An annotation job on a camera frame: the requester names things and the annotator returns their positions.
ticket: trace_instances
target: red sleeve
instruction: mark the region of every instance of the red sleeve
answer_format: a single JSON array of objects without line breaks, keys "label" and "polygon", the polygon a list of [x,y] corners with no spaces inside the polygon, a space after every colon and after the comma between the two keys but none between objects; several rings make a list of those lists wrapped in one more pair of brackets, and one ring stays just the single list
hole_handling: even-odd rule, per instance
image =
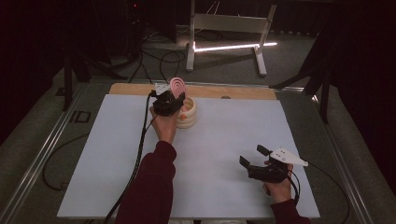
[{"label": "red sleeve", "polygon": [[125,192],[117,213],[116,224],[168,223],[173,202],[176,151],[160,141],[154,152],[147,154],[136,178]]},{"label": "red sleeve", "polygon": [[274,212],[276,224],[309,224],[311,221],[307,217],[300,217],[297,212],[294,200],[290,199],[283,203],[271,204]]}]

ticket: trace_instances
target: person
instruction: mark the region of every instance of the person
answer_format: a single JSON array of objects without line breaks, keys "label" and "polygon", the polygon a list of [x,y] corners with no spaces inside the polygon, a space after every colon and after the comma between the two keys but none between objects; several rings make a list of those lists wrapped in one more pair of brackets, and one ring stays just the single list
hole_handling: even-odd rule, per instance
[{"label": "person", "polygon": [[[134,181],[125,192],[120,202],[116,224],[167,224],[172,210],[173,178],[176,173],[173,164],[177,152],[172,146],[176,135],[177,114],[170,117],[157,116],[150,109],[153,117],[152,126],[158,136],[158,143],[152,153],[141,161]],[[290,194],[290,182],[263,183],[269,191],[274,204],[273,209],[277,224],[306,224],[306,217],[300,217]]]}]

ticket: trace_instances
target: metal frame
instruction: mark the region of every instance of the metal frame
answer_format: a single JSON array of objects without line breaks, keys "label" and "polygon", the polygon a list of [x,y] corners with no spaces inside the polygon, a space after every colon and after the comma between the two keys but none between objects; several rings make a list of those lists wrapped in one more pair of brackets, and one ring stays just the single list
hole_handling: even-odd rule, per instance
[{"label": "metal frame", "polygon": [[199,14],[195,13],[195,0],[191,0],[190,43],[186,70],[192,71],[194,66],[195,29],[259,33],[262,34],[259,44],[253,48],[260,76],[265,77],[267,70],[265,68],[264,58],[262,57],[262,48],[270,31],[275,11],[276,5],[271,5],[267,18]]}]

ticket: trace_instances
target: hand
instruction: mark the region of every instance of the hand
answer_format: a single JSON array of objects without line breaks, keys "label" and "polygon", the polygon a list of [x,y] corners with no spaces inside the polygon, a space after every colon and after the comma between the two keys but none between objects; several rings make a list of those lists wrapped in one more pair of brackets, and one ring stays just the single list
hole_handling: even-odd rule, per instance
[{"label": "hand", "polygon": [[[288,170],[292,171],[292,169],[293,169],[293,165],[288,164]],[[264,182],[262,187],[267,193],[268,192],[270,193],[274,203],[283,203],[291,199],[290,185],[291,185],[290,181],[287,178],[285,178],[280,183]]]},{"label": "hand", "polygon": [[153,118],[152,126],[160,141],[172,144],[176,134],[176,119],[178,111],[169,117],[155,114],[154,107],[149,108],[149,112]]}]

